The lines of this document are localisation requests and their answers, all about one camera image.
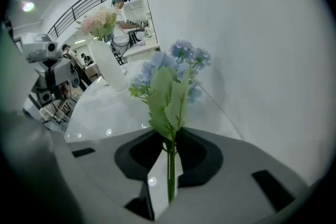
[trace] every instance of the person sitting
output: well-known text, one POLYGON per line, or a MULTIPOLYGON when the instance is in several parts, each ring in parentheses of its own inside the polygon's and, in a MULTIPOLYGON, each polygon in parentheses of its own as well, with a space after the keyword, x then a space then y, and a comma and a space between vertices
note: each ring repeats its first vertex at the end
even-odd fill
MULTIPOLYGON (((115 9, 122 9, 125 0, 112 0, 112 5, 115 9)), ((131 47, 130 38, 127 29, 139 29, 140 25, 127 24, 122 18, 120 12, 117 14, 117 24, 113 29, 112 46, 116 52, 123 56, 123 54, 131 47)), ((139 45, 145 45, 144 41, 140 41, 139 45)))
POLYGON ((84 58, 84 63, 88 67, 89 65, 93 64, 93 60, 90 56, 86 56, 85 54, 81 54, 81 57, 84 58))

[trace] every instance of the machine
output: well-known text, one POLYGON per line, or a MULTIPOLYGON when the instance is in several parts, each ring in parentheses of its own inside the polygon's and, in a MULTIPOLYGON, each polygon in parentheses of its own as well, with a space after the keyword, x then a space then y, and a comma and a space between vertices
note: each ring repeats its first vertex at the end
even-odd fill
POLYGON ((58 43, 48 34, 28 33, 21 38, 22 51, 39 77, 32 89, 40 106, 71 97, 71 87, 78 87, 79 78, 70 60, 64 58, 58 43))

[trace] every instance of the white shirt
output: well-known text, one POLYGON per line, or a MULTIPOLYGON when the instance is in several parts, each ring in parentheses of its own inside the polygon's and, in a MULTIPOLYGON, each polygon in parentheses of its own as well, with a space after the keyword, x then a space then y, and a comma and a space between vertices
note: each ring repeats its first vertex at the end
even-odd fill
MULTIPOLYGON (((117 22, 125 22, 121 14, 117 14, 117 22)), ((130 40, 127 31, 122 29, 118 24, 113 29, 113 42, 120 44, 130 40)))
POLYGON ((71 57, 70 62, 72 63, 73 66, 75 66, 76 62, 75 62, 74 57, 77 56, 77 54, 73 50, 68 50, 68 52, 66 54, 70 55, 70 57, 71 57))

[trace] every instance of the green leaf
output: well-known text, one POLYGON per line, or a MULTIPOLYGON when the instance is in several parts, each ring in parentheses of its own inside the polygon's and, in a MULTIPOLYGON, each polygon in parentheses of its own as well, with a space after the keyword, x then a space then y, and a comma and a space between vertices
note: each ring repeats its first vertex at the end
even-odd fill
POLYGON ((97 26, 97 32, 99 37, 103 37, 105 35, 105 29, 103 25, 97 26))
POLYGON ((151 116, 149 124, 162 136, 172 140, 175 136, 175 130, 169 124, 169 121, 164 113, 165 102, 162 100, 161 94, 156 92, 147 96, 146 100, 151 116))
POLYGON ((113 26, 111 24, 105 24, 104 26, 104 35, 109 35, 112 33, 113 26))
POLYGON ((167 68, 168 68, 168 71, 169 71, 170 75, 172 75, 173 80, 175 81, 176 80, 176 71, 171 67, 167 67, 167 68))
POLYGON ((95 37, 99 37, 99 33, 98 33, 98 30, 96 28, 92 29, 92 35, 95 36, 95 37))
POLYGON ((163 106, 166 107, 170 102, 170 96, 172 92, 173 78, 167 67, 161 67, 155 69, 152 81, 151 91, 156 93, 163 102, 163 106))
POLYGON ((191 69, 188 68, 184 72, 181 83, 173 81, 170 103, 164 109, 169 123, 176 131, 179 131, 184 123, 190 74, 191 69))

